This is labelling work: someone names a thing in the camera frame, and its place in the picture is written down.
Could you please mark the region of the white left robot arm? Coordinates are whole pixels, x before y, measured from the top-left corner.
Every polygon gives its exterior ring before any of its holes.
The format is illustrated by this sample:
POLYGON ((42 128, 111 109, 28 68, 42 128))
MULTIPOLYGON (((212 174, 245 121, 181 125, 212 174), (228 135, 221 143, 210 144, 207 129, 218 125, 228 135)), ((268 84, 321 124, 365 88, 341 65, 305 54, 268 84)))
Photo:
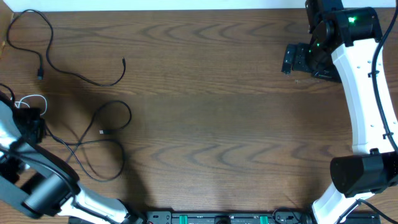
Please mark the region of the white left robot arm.
POLYGON ((1 95, 1 200, 24 215, 69 217, 70 223, 145 223, 115 198, 84 187, 61 158, 40 147, 45 123, 37 108, 16 108, 1 95))

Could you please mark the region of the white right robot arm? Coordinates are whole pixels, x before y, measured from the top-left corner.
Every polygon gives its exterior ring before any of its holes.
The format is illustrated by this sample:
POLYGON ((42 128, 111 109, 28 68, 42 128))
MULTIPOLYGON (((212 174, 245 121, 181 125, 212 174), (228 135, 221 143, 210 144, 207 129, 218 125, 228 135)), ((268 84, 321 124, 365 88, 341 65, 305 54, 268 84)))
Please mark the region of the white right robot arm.
POLYGON ((382 48, 389 35, 372 7, 307 0, 309 43, 287 46, 282 72, 301 71, 343 85, 352 126, 350 156, 330 163, 332 182, 299 223, 377 223, 378 209, 355 214, 376 194, 397 185, 397 118, 382 48))

